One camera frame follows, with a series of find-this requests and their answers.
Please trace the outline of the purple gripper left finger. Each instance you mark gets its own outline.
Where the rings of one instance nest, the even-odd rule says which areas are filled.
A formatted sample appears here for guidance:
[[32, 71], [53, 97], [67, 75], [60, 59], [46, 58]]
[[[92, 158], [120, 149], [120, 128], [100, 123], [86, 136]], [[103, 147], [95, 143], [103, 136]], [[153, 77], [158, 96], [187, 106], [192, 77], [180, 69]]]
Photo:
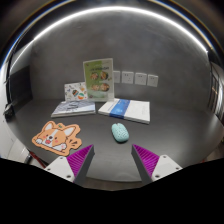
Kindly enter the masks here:
[[94, 155], [94, 145], [89, 145], [67, 157], [59, 156], [45, 171], [82, 186]]

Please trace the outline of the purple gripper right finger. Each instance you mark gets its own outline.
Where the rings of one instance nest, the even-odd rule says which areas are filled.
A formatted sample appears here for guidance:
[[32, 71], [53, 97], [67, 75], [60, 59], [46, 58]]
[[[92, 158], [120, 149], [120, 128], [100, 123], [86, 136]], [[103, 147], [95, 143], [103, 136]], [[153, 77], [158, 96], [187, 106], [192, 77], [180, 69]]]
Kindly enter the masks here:
[[131, 154], [144, 185], [182, 169], [168, 155], [159, 156], [136, 144], [132, 145]]

